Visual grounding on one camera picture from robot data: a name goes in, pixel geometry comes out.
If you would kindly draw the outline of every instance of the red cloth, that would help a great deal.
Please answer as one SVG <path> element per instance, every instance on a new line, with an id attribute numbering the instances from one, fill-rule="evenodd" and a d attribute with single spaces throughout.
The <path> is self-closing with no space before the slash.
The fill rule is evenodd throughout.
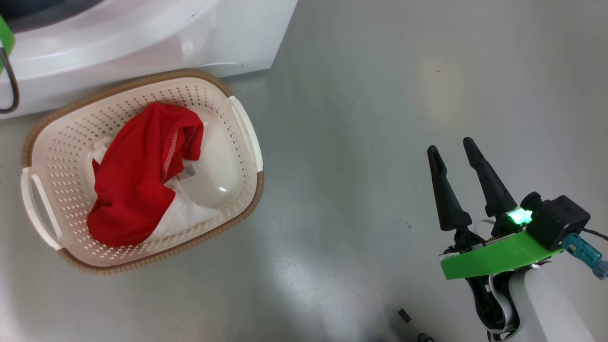
<path id="1" fill-rule="evenodd" d="M 163 184 L 198 160 L 203 124 L 193 111 L 151 103 L 118 132 L 96 165 L 97 201 L 87 224 L 108 246 L 137 245 L 156 228 L 175 192 Z"/>

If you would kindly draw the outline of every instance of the clothing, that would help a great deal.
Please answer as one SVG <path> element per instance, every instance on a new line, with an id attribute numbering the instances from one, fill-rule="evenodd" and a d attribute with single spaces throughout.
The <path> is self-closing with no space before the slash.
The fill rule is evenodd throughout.
<path id="1" fill-rule="evenodd" d="M 137 245 L 220 215 L 194 203 L 173 179 L 184 169 L 182 159 L 199 159 L 203 130 L 193 111 L 151 103 L 113 141 L 96 142 L 98 198 L 87 221 L 93 238 L 108 246 Z"/>

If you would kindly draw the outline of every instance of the brown basket rim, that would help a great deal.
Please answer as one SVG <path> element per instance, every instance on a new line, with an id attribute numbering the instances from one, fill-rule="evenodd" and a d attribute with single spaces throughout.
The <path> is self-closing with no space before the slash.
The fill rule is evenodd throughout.
<path id="1" fill-rule="evenodd" d="M 79 110 L 80 108 L 83 108 L 84 106 L 88 106 L 99 100 L 103 100 L 107 97 L 116 95 L 120 92 L 139 88 L 141 86 L 149 85 L 152 83 L 163 82 L 163 81 L 173 80 L 173 79 L 180 79 L 180 78 L 184 78 L 184 77 L 193 77 L 193 78 L 208 81 L 209 83 L 218 87 L 224 93 L 224 95 L 226 95 L 226 97 L 233 96 L 233 93 L 230 90 L 230 88 L 228 88 L 228 86 L 226 86 L 218 78 L 216 78 L 212 75 L 206 74 L 205 72 L 202 72 L 202 71 L 190 70 L 190 69 L 163 72 L 160 74 L 144 76 L 139 79 L 127 81 L 125 83 L 122 83 L 121 85 L 113 86 L 110 89 L 98 92 L 97 94 L 93 94 L 91 96 L 87 96 L 84 99 L 73 102 L 67 106 L 59 108 L 59 109 L 53 111 L 52 113 L 49 113 L 48 115 L 44 116 L 34 126 L 32 131 L 26 138 L 26 141 L 23 145 L 22 155 L 21 155 L 22 166 L 24 168 L 32 166 L 32 154 L 33 154 L 33 148 L 34 148 L 36 139 L 38 138 L 38 136 L 40 135 L 40 133 L 42 132 L 43 129 L 45 129 L 51 122 L 59 119 L 60 117 L 63 117 L 75 110 Z M 144 257 L 144 258 L 141 258 L 138 260 L 121 263 L 121 264 L 115 265 L 115 266 L 98 267 L 98 266 L 93 266 L 88 263 L 85 263 L 85 262 L 81 261 L 80 259 L 76 258 L 65 247 L 58 250 L 57 252 L 59 253 L 59 256 L 63 260 L 65 260 L 67 263 L 69 263 L 73 267 L 78 268 L 81 271 L 84 271 L 87 273 L 92 273 L 92 274 L 114 274 L 114 273 L 120 273 L 120 272 L 123 272 L 126 270 L 131 270 L 133 268 L 141 267 L 144 265 L 148 265 L 150 263 L 153 263 L 153 262 L 156 262 L 156 261 L 159 261 L 162 259 L 166 259 L 170 256 L 174 256 L 177 253 L 181 253 L 181 252 L 183 252 L 189 248 L 192 248 L 204 241 L 207 241 L 207 240 L 211 239 L 212 237 L 215 237 L 215 236 L 227 231 L 228 229 L 236 226 L 237 224 L 241 223 L 245 218 L 248 218 L 248 216 L 250 216 L 251 213 L 253 213 L 254 209 L 258 206 L 258 203 L 261 200 L 263 191 L 264 191 L 264 171 L 260 171 L 257 174 L 257 185 L 255 188 L 254 197 L 253 197 L 252 201 L 249 203 L 249 205 L 247 206 L 247 208 L 245 208 L 245 210 L 239 216 L 236 216 L 235 218 L 229 220 L 228 222 L 225 222 L 223 225 L 220 225 L 209 232 L 206 232 L 200 236 L 197 236 L 194 239 L 188 240 L 177 246 L 171 247 L 162 252 L 158 252 L 156 254 L 152 254 L 150 256 L 147 256 L 147 257 Z"/>

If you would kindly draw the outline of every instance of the gray floor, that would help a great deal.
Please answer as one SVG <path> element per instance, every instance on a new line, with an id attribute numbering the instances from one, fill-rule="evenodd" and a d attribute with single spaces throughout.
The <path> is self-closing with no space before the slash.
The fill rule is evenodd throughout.
<path id="1" fill-rule="evenodd" d="M 606 2 L 301 0 L 269 71 L 228 79 L 264 154 L 238 227 L 162 262 L 93 276 L 36 236 L 19 195 L 39 119 L 0 122 L 1 341 L 398 341 L 404 307 L 438 341 L 485 341 L 445 281 L 426 148 L 474 220 L 472 136 L 516 200 L 566 194 L 606 228 Z M 608 245 L 589 237 L 604 253 Z M 598 341 L 608 284 L 544 266 Z"/>

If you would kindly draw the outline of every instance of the basket handle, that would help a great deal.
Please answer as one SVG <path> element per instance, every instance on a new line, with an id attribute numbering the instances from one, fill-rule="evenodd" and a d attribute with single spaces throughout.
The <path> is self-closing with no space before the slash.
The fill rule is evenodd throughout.
<path id="1" fill-rule="evenodd" d="M 40 217 L 40 212 L 38 211 L 38 207 L 34 202 L 33 192 L 32 192 L 32 180 L 34 184 L 36 184 L 36 189 L 42 198 L 42 202 L 44 203 L 44 207 L 49 214 L 49 218 L 53 227 L 55 228 L 55 233 L 57 237 L 54 237 L 53 234 L 50 233 L 47 226 L 44 224 L 42 218 Z M 59 224 L 55 215 L 53 214 L 53 210 L 50 207 L 49 198 L 44 192 L 44 188 L 42 186 L 42 181 L 40 181 L 40 177 L 36 175 L 31 167 L 26 167 L 23 169 L 23 174 L 21 175 L 21 196 L 23 197 L 23 204 L 26 206 L 27 215 L 30 217 L 30 221 L 36 228 L 36 231 L 42 237 L 44 242 L 46 242 L 55 250 L 60 250 L 63 248 L 61 245 L 61 230 L 59 229 Z"/>
<path id="2" fill-rule="evenodd" d="M 247 135 L 249 135 L 249 140 L 251 141 L 252 148 L 254 150 L 255 164 L 258 167 L 258 172 L 260 172 L 264 169 L 264 161 L 262 160 L 260 142 L 258 142 L 258 136 L 255 135 L 254 126 L 251 124 L 251 120 L 249 120 L 247 111 L 245 111 L 245 108 L 243 107 L 241 102 L 235 96 L 230 96 L 230 100 L 232 101 L 232 105 L 234 105 L 234 107 L 237 109 L 237 115 L 239 115 L 239 117 L 243 121 L 243 125 L 245 126 L 245 130 L 247 131 Z"/>

